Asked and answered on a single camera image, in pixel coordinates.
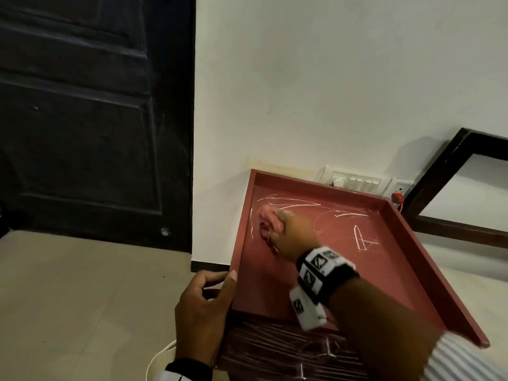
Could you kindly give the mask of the person's left hand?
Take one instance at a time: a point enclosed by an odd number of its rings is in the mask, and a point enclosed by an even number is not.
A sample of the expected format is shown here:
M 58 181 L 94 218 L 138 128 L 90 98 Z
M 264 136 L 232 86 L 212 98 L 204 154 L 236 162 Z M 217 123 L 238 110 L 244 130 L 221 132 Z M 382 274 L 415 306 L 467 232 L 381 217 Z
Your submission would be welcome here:
M 189 358 L 212 366 L 225 332 L 221 286 L 228 272 L 200 271 L 190 280 L 175 307 L 175 359 Z

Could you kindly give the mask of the person's right hand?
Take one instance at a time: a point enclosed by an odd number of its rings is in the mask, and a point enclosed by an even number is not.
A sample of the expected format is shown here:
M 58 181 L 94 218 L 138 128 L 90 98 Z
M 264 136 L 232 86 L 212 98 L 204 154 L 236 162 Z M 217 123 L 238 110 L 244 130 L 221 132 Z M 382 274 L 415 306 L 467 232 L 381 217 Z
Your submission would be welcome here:
M 276 211 L 279 219 L 284 222 L 282 235 L 274 234 L 272 240 L 278 250 L 278 255 L 289 262 L 296 263 L 301 256 L 322 247 L 314 227 L 305 217 L 288 211 Z

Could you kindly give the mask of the pink cloth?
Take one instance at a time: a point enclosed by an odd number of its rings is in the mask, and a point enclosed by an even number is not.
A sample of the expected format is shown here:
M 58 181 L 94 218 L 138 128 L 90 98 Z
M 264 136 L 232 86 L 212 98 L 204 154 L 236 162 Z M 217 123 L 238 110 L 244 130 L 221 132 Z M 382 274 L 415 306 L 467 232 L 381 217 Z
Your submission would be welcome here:
M 262 239 L 271 244 L 271 235 L 278 235 L 284 232 L 284 223 L 279 219 L 276 209 L 271 205 L 263 205 L 258 212 L 259 230 Z

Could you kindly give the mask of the reddish brown tray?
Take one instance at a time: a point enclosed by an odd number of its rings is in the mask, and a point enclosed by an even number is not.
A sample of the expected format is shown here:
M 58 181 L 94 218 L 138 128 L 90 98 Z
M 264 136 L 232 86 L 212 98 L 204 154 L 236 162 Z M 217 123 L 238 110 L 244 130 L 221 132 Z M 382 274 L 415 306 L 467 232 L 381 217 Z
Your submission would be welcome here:
M 238 273 L 232 309 L 297 324 L 289 292 L 295 265 L 262 239 L 260 209 L 270 205 L 309 220 L 319 241 L 360 276 L 439 328 L 490 346 L 437 264 L 388 199 L 251 170 L 230 268 Z

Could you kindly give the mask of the person's right forearm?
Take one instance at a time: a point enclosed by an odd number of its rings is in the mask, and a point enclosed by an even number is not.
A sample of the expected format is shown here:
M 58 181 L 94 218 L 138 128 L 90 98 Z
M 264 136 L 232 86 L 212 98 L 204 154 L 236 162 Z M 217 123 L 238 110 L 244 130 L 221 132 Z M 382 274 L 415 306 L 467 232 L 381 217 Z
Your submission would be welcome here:
M 374 377 L 421 381 L 444 331 L 360 277 L 336 288 L 326 307 Z

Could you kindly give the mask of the black white wrist tracker band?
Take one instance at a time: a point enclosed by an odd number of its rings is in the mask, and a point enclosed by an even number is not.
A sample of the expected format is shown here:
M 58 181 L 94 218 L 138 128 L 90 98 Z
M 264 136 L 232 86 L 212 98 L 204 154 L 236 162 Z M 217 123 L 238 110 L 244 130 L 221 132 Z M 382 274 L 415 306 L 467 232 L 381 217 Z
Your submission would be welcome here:
M 179 358 L 166 365 L 154 381 L 212 381 L 213 370 L 200 361 Z
M 291 305 L 303 331 L 327 324 L 324 305 L 340 286 L 358 278 L 355 265 L 331 248 L 324 246 L 298 258 L 298 285 L 289 292 Z

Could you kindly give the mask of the dark wooden panel door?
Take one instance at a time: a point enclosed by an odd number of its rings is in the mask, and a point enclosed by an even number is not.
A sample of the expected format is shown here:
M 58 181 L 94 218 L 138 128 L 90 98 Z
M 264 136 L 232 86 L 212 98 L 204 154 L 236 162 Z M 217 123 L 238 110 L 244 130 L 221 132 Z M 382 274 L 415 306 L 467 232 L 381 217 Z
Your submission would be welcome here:
M 196 0 L 0 0 L 8 228 L 190 252 L 195 24 Z

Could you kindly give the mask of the striped shirt sleeve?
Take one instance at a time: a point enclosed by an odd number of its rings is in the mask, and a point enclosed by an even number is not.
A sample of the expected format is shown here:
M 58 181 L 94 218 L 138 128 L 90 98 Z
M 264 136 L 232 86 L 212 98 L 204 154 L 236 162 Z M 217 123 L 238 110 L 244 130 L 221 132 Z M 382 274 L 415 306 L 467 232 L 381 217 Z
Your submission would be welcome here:
M 432 350 L 420 381 L 508 381 L 508 372 L 470 341 L 447 332 Z

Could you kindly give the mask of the white wall switch panel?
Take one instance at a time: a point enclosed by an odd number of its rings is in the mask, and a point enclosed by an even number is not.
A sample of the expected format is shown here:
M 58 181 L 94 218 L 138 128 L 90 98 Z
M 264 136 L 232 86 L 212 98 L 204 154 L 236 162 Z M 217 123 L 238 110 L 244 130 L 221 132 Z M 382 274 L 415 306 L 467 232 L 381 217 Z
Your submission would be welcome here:
M 322 167 L 315 182 L 331 185 L 354 192 L 368 193 L 379 197 L 390 198 L 394 192 L 406 195 L 414 186 L 414 181 L 388 175 L 371 175 L 353 172 L 340 167 L 326 165 Z

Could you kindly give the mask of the dark wooden frame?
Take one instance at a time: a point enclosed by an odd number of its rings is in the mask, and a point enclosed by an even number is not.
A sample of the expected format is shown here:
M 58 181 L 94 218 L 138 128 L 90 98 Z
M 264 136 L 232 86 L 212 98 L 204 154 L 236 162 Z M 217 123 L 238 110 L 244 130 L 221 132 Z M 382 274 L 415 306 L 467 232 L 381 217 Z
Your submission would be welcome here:
M 415 232 L 508 250 L 508 232 L 421 215 L 473 155 L 508 161 L 508 138 L 461 128 L 405 195 L 402 216 Z

